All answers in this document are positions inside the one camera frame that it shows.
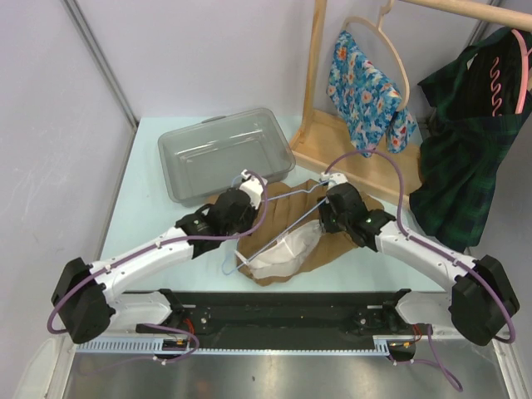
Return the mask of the blue floral skirt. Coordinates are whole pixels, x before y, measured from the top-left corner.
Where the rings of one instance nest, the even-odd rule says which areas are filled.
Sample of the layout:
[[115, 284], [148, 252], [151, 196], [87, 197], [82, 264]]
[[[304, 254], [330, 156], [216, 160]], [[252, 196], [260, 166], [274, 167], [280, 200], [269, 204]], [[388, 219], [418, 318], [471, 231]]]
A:
[[406, 149], [417, 123], [402, 101], [396, 83], [378, 70], [352, 34], [341, 31], [335, 43], [326, 93], [346, 123], [349, 140], [365, 157], [381, 141], [387, 151]]

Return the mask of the green plaid garment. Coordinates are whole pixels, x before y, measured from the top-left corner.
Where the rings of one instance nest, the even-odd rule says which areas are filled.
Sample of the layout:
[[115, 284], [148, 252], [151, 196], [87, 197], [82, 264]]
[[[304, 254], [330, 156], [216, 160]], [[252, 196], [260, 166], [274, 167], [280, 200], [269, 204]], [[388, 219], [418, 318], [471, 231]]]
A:
[[418, 84], [436, 110], [436, 131], [421, 144], [421, 187], [409, 204], [425, 234], [456, 251], [479, 244], [497, 170], [531, 113], [528, 91], [522, 114], [491, 115], [491, 51], [510, 29], [466, 47]]

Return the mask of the pink plastic hanger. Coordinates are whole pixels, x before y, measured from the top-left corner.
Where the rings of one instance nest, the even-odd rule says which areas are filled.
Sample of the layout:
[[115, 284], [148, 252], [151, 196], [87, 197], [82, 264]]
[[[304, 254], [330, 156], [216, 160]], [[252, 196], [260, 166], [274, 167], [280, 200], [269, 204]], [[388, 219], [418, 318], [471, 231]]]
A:
[[529, 90], [529, 49], [525, 34], [511, 28], [491, 51], [491, 115], [522, 114]]

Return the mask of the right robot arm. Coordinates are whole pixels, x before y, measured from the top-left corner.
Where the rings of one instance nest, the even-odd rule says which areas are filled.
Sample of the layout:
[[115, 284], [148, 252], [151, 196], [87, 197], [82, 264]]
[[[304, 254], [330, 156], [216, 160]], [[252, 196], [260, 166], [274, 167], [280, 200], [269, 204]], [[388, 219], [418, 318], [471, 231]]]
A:
[[328, 233], [345, 233], [358, 247], [402, 261], [446, 291], [441, 299], [403, 289], [396, 305], [383, 313], [385, 327], [403, 333], [412, 324], [454, 328], [485, 346], [510, 325], [520, 304], [501, 262], [458, 254], [404, 228], [382, 209], [368, 209], [348, 182], [328, 184], [319, 205]]

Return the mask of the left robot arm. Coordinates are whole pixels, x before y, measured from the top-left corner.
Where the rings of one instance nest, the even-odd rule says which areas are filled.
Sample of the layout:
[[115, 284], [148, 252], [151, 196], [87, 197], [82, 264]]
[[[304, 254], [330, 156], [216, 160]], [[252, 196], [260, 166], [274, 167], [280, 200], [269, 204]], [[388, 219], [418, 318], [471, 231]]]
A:
[[106, 261], [69, 261], [53, 291], [51, 316], [75, 344], [99, 337], [109, 328], [172, 333], [186, 319], [180, 300], [166, 288], [155, 296], [127, 295], [131, 285], [159, 271], [216, 250], [225, 240], [249, 234], [267, 201], [260, 188], [231, 188], [213, 204], [187, 214], [148, 244]]

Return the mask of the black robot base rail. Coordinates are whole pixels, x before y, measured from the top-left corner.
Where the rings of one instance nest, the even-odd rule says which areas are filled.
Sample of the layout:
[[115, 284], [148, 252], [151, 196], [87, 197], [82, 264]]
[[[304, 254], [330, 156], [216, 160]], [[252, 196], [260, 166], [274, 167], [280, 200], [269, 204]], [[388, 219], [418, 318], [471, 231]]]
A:
[[397, 293], [193, 293], [162, 288], [166, 327], [191, 327], [201, 352], [354, 352], [384, 336], [412, 352], [426, 334], [403, 321]]

